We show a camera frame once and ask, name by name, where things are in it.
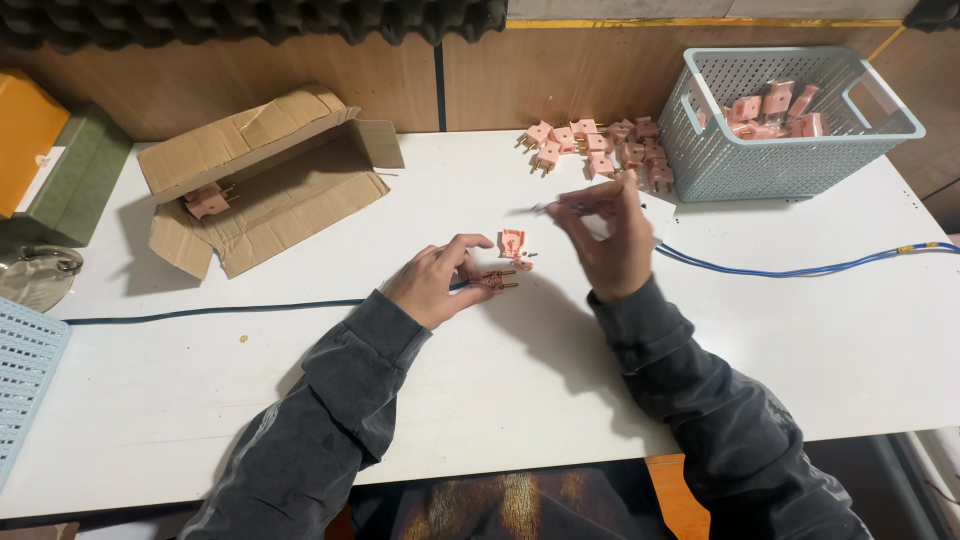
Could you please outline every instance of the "gray long-sleeve shirt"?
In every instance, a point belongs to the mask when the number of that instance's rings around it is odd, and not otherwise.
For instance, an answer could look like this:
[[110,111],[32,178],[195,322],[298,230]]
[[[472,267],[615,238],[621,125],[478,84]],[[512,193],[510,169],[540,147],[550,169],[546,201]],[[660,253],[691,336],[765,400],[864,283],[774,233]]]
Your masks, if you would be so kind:
[[[684,477],[710,512],[711,538],[870,538],[843,487],[810,465],[803,435],[780,402],[700,349],[693,326],[664,301],[653,278],[618,302],[603,305],[592,294],[588,301],[636,403],[670,426],[686,454]],[[374,291],[317,342],[303,362],[300,383],[253,419],[180,539],[323,538],[357,471],[379,461],[390,445],[396,394],[430,335]],[[471,478],[384,487],[395,497],[364,486],[354,524],[358,538],[672,538],[656,501],[628,500],[651,498],[653,490],[646,488],[645,470],[624,463],[615,473],[601,467],[604,475],[578,472],[556,481],[550,471],[501,475],[495,483]],[[606,494],[624,502],[599,513],[565,502],[570,478],[581,489],[591,486],[594,498]],[[631,491],[632,480],[641,487]],[[551,482],[557,486],[552,491]],[[452,515],[448,509],[431,512],[424,505],[442,503],[446,494],[463,506],[468,497],[450,495],[454,489],[472,489],[486,499],[472,513],[461,507],[457,527],[443,528],[434,517]],[[537,503],[526,504],[521,514],[530,517],[534,508],[532,526],[515,523],[515,513],[504,514],[511,507],[497,502],[518,490],[535,493]],[[500,513],[490,512],[497,504]],[[406,510],[400,512],[404,519],[397,518],[398,508]]]

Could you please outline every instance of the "cuff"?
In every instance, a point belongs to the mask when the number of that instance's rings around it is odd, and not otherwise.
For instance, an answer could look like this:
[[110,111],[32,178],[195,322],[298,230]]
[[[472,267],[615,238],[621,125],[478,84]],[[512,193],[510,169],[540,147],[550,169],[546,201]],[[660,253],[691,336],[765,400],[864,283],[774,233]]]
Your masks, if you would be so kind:
[[630,296],[601,304],[593,291],[587,302],[620,360],[625,375],[675,351],[693,335],[693,324],[667,303],[653,276]]
[[417,351],[433,335],[376,289],[344,319],[344,326],[380,357],[403,371],[410,367]]

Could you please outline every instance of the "white table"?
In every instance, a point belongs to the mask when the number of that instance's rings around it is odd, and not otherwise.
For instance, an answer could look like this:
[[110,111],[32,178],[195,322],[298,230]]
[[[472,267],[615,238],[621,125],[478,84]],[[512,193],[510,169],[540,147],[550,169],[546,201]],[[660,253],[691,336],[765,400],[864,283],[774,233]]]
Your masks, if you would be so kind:
[[[429,243],[519,228],[539,253],[535,269],[436,330],[400,392],[393,445],[357,481],[676,452],[627,395],[562,232],[547,218],[505,215],[586,185],[583,160],[531,175],[515,141],[516,132],[402,135],[407,168],[383,171],[388,196],[233,280],[214,259],[205,282],[147,248],[153,208],[131,156],[83,272],[51,314],[363,298]],[[668,244],[755,269],[946,240],[886,158],[812,199],[680,204],[677,218]],[[906,255],[789,280],[659,254],[654,269],[700,344],[766,383],[808,440],[960,425],[960,257]],[[0,494],[0,518],[203,498],[246,424],[284,395],[304,353],[348,312],[76,328]]]

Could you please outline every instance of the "pile of plugs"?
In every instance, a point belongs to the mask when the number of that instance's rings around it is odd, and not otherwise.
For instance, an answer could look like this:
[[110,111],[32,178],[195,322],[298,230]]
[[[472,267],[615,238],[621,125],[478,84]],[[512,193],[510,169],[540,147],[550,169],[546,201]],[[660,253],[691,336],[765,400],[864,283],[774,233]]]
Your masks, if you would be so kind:
[[[544,174],[549,174],[560,156],[579,155],[583,150],[587,153],[591,177],[600,175],[618,180],[631,177],[644,191],[649,192],[651,187],[660,191],[661,184],[668,192],[673,190],[673,169],[667,165],[666,153],[658,144],[660,128],[650,116],[633,122],[624,118],[604,130],[598,129],[601,127],[603,124],[597,124],[592,118],[570,122],[569,127],[554,128],[542,120],[530,126],[520,144],[526,147],[524,152],[539,148],[531,174],[541,167],[546,171]],[[623,167],[620,171],[609,157],[616,154],[617,146],[620,146],[619,163]]]
[[[764,86],[761,95],[741,97],[732,108],[721,107],[720,111],[733,134],[744,140],[829,136],[830,127],[821,114],[806,112],[820,88],[806,85],[791,105],[793,87],[793,81],[776,79]],[[706,125],[706,115],[699,109],[697,118],[701,127]]]

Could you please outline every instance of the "light blue plastic basket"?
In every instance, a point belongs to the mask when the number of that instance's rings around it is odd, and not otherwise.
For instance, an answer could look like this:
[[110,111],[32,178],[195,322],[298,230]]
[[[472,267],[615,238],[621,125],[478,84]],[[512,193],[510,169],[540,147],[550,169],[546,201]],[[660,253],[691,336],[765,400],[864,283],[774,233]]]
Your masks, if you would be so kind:
[[0,489],[69,336],[66,323],[0,298]]
[[[685,202],[823,193],[924,127],[859,54],[847,47],[687,49],[686,67],[660,115],[660,140]],[[795,90],[820,87],[807,110],[820,112],[834,136],[742,140],[720,107],[756,95],[772,79]],[[871,126],[850,99],[863,82],[889,116]],[[695,111],[707,115],[700,127]]]

